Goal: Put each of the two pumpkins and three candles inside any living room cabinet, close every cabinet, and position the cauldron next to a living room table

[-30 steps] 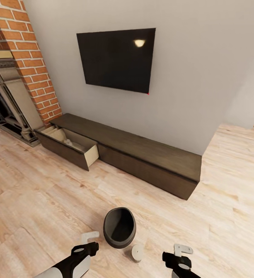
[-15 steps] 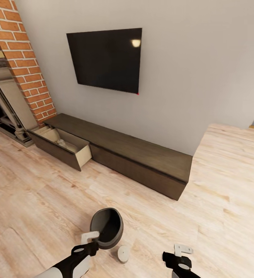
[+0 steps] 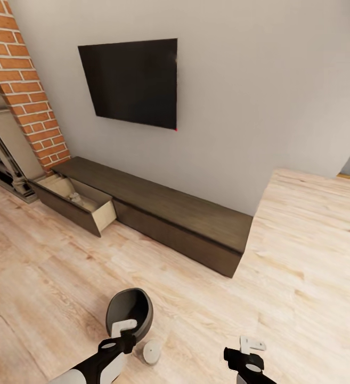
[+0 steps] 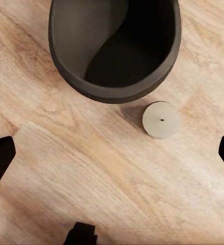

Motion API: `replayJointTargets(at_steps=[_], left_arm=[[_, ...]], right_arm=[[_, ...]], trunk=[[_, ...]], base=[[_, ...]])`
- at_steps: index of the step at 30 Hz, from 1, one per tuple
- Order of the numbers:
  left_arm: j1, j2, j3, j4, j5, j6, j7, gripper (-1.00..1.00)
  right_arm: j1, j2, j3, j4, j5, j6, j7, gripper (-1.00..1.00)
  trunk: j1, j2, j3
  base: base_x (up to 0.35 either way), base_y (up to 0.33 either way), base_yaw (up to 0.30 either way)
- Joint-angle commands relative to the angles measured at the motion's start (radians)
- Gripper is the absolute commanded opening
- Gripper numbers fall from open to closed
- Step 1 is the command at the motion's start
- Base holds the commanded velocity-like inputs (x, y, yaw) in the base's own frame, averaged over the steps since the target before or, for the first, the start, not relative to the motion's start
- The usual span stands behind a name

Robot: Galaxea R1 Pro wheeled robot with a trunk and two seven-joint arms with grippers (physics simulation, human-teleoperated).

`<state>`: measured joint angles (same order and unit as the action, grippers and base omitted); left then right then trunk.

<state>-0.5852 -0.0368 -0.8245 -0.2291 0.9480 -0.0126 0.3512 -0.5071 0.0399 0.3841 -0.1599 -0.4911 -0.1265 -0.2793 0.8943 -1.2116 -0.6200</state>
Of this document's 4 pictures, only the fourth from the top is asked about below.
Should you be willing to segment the cauldron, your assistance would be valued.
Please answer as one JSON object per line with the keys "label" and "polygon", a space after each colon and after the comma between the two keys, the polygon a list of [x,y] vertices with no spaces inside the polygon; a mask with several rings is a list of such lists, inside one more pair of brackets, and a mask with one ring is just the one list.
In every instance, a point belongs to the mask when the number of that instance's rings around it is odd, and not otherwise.
{"label": "cauldron", "polygon": [[52,0],[49,46],[63,78],[97,102],[136,101],[159,87],[182,38],[178,0]]}

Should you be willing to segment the pillar candle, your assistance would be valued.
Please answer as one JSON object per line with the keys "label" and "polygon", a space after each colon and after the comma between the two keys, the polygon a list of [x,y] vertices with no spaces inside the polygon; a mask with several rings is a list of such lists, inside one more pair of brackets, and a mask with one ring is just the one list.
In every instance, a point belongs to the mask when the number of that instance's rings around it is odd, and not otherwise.
{"label": "pillar candle", "polygon": [[153,138],[166,139],[178,130],[180,115],[175,106],[169,102],[157,101],[141,111],[139,125],[144,133]]}

